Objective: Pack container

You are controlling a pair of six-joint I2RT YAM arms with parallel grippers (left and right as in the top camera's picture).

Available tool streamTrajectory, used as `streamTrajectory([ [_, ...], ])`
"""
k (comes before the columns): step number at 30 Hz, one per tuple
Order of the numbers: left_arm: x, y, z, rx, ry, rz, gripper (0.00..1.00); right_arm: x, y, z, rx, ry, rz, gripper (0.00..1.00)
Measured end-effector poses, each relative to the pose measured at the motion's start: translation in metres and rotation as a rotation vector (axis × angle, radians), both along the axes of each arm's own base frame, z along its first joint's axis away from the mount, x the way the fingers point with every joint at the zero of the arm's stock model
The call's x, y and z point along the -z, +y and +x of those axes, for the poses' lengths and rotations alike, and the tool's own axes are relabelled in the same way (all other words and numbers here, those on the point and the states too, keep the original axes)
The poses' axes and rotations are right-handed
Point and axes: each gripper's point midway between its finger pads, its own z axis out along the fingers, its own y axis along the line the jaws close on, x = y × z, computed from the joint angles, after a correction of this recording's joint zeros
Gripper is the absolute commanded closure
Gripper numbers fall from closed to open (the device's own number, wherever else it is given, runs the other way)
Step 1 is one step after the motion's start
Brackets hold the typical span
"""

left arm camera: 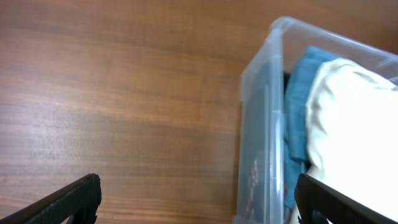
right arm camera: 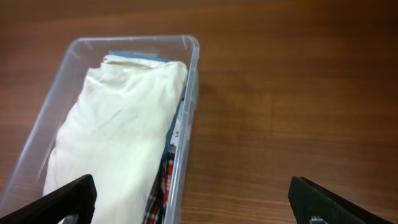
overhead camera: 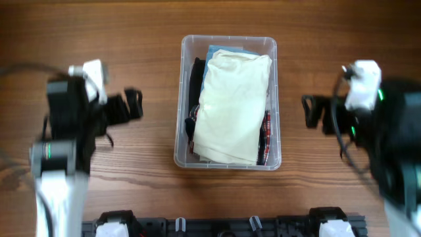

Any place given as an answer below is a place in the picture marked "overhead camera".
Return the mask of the red blue plaid shirt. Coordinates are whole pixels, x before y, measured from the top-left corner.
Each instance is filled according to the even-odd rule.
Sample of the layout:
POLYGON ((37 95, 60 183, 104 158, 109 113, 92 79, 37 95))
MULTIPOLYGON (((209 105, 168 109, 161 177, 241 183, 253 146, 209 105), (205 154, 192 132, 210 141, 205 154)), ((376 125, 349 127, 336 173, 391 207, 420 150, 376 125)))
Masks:
MULTIPOLYGON (((197 120, 197 112, 199 110, 198 105, 194 105, 189 116, 184 120, 186 134, 188 136, 188 151, 190 154, 193 154, 193 135, 195 130, 195 123, 197 120)), ((259 136, 259 145, 258 145, 258 157, 256 165, 266 166, 268 162, 269 152, 270 152, 270 135, 271 135, 271 116, 270 111, 266 110, 264 118, 262 120, 262 125, 260 127, 260 136, 259 136)))

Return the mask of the black garment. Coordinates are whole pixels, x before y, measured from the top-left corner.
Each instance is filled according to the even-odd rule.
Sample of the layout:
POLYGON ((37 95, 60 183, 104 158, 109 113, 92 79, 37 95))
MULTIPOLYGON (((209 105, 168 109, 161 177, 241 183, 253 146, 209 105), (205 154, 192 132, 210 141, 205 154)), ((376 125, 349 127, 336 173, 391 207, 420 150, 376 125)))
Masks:
POLYGON ((189 80, 189 100, 188 100, 188 111, 199 104, 199 97, 201 93, 201 86, 203 82, 203 75, 205 71, 206 60, 202 60, 198 57, 195 58, 193 67, 191 69, 191 75, 189 80))

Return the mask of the cream cloth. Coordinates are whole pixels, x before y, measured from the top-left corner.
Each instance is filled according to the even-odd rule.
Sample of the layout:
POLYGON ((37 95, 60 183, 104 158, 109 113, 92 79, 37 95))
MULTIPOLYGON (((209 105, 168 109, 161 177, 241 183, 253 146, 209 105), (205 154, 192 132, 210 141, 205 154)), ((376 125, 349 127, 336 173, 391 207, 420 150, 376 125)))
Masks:
POLYGON ((199 97, 193 152, 224 164, 255 165, 272 59, 216 51, 199 97))

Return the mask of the blue jeans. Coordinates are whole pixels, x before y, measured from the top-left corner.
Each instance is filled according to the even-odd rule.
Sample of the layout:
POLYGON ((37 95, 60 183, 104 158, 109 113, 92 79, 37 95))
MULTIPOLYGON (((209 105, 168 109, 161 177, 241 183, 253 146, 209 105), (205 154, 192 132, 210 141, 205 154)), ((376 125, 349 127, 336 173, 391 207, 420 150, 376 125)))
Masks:
POLYGON ((213 58, 213 55, 219 51, 219 50, 225 50, 225 51, 229 51, 229 52, 233 52, 233 53, 246 53, 246 54, 251 54, 251 55, 259 55, 256 52, 252 52, 252 51, 248 51, 248 50, 244 50, 242 47, 229 47, 229 46, 223 46, 223 45, 209 45, 208 51, 207 51, 207 57, 206 57, 206 61, 205 61, 205 69, 204 69, 204 73, 203 73, 203 81, 201 84, 201 91, 204 90, 205 87, 205 78, 208 72, 208 63, 209 61, 213 58))

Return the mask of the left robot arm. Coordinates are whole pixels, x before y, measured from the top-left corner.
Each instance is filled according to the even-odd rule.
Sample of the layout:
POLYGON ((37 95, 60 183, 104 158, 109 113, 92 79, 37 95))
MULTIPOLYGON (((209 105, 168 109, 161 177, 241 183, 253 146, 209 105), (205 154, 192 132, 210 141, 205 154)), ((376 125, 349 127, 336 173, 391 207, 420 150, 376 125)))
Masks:
POLYGON ((30 168, 37 204, 37 236, 80 236, 95 140, 107 128, 143 116, 142 92, 126 88, 100 102, 86 91, 91 80, 59 75, 47 83, 49 114, 43 134, 30 148, 30 168))

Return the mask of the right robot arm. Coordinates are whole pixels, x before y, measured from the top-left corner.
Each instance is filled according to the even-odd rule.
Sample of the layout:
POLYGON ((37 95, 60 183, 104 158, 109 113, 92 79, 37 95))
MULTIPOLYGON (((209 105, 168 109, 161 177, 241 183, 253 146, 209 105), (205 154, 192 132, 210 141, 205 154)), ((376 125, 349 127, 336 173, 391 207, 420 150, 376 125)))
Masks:
POLYGON ((308 128, 322 123, 339 155, 384 201, 392 236, 420 235, 420 82, 389 77, 373 110, 345 108, 345 98, 303 95, 308 128))

